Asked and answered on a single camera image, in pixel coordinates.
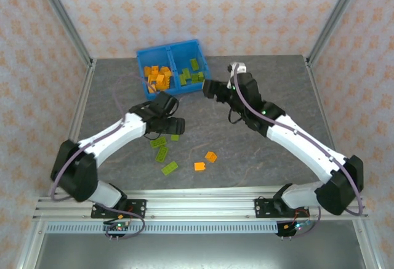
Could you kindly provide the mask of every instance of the ventilated strip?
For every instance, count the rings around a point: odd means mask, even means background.
[[[132,224],[126,233],[134,233],[140,223]],[[47,234],[102,234],[105,226],[97,222],[49,222]],[[277,233],[276,222],[151,222],[145,227],[145,234],[236,234],[236,233]],[[111,234],[125,234],[125,231],[111,231]]]

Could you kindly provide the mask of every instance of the blue bin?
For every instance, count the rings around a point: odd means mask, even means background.
[[[197,71],[193,71],[191,67],[190,60],[193,58],[197,60],[199,66]],[[190,74],[202,71],[205,79],[211,78],[209,67],[197,39],[138,50],[137,61],[140,75],[145,80],[148,80],[143,72],[145,66],[159,66],[159,69],[162,66],[169,67],[173,77],[171,77],[170,80],[170,88],[165,91],[171,95],[195,92],[203,88],[202,82],[192,84],[191,79],[187,80],[187,85],[181,86],[179,74],[182,74],[182,69],[188,68]],[[149,93],[145,83],[143,83],[143,89],[148,100],[153,100],[155,98],[155,94]]]

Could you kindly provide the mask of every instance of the wallpaper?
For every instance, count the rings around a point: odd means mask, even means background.
[[[366,207],[394,264],[394,0],[355,0],[314,67],[336,146],[364,161]]]
[[[0,0],[0,268],[16,268],[86,67],[47,0]]]
[[[308,55],[338,0],[62,0],[95,58],[199,39],[206,55]]]

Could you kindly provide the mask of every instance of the patterned wallpaper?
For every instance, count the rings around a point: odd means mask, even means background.
[[[364,160],[368,209],[394,264],[394,0],[355,0],[314,67],[336,146]]]
[[[338,0],[62,0],[90,55],[198,38],[206,55],[308,55]]]
[[[16,268],[86,67],[47,0],[0,0],[0,268]]]

